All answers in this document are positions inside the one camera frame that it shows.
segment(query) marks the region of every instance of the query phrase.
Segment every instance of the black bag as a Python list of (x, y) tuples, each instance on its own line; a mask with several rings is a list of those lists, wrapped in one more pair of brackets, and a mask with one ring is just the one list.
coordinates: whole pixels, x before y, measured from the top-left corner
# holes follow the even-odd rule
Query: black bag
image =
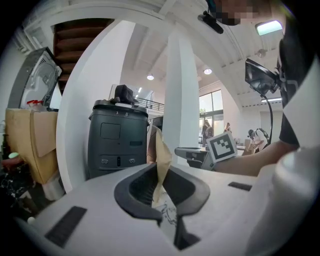
[(255, 134), (256, 134), (257, 136), (258, 136), (258, 134), (257, 134), (257, 131), (258, 131), (258, 130), (260, 130), (260, 131), (263, 133), (264, 137), (266, 137), (266, 140), (269, 141), (269, 135), (268, 135), (268, 133), (267, 133), (264, 129), (258, 128), (258, 129), (256, 129), (256, 131), (255, 131)]
[(110, 100), (111, 103), (125, 103), (134, 105), (138, 101), (134, 98), (134, 92), (129, 89), (125, 84), (118, 85), (115, 88), (114, 98)]

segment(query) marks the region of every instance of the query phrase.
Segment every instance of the black cable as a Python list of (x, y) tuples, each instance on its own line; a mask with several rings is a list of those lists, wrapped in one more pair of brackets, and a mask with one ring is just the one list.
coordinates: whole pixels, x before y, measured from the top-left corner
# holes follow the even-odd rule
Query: black cable
[(254, 89), (258, 94), (260, 94), (261, 97), (263, 97), (265, 100), (266, 100), (266, 103), (268, 103), (268, 106), (269, 106), (269, 110), (270, 110), (270, 121), (271, 121), (271, 130), (270, 130), (270, 137), (269, 137), (269, 140), (268, 140), (268, 146), (271, 144), (271, 139), (272, 139), (272, 130), (274, 128), (274, 113), (272, 112), (272, 108), (271, 108), (271, 105), (270, 105), (270, 102), (268, 100), (268, 98), (261, 94), (260, 92), (258, 92), (255, 88), (252, 88)]

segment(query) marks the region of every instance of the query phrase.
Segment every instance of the clutter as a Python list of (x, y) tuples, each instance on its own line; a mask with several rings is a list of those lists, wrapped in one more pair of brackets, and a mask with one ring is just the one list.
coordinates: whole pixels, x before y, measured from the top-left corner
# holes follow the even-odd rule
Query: clutter
[(56, 201), (65, 194), (64, 188), (60, 185), (60, 173), (57, 171), (46, 184), (42, 184), (45, 198)]
[(49, 48), (41, 48), (30, 52), (15, 78), (8, 99), (8, 108), (29, 109), (30, 106), (27, 103), (32, 102), (31, 109), (45, 110), (46, 107), (50, 106), (61, 72), (62, 70), (54, 61), (54, 56)]
[(10, 171), (10, 169), (15, 168), (17, 165), (21, 164), (23, 161), (24, 160), (18, 154), (15, 157), (9, 157), (8, 159), (3, 159), (1, 161), (1, 164), (5, 169), (7, 169), (7, 171)]
[(0, 173), (0, 188), (7, 195), (11, 208), (18, 204), (20, 196), (34, 185), (27, 163), (20, 161), (11, 165), (9, 171)]
[(36, 100), (36, 99), (30, 100), (26, 104), (28, 106), (27, 109), (29, 109), (29, 110), (38, 111), (38, 112), (47, 110), (47, 108), (43, 106), (43, 104), (44, 104), (43, 100)]
[(34, 112), (7, 108), (7, 145), (29, 165), (34, 181), (45, 184), (58, 168), (56, 155), (56, 112)]

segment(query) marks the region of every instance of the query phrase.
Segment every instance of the brown paper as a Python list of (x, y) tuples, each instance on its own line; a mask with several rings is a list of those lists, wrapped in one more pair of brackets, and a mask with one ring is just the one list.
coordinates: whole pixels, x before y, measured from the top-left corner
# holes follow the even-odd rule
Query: brown paper
[(169, 148), (163, 142), (163, 135), (159, 128), (156, 129), (155, 135), (155, 151), (156, 151), (156, 168), (158, 176), (158, 184), (153, 193), (153, 200), (155, 203), (159, 201), (161, 188), (166, 178), (168, 169), (172, 162), (172, 156)]
[(34, 136), (38, 157), (56, 149), (57, 112), (34, 112)]

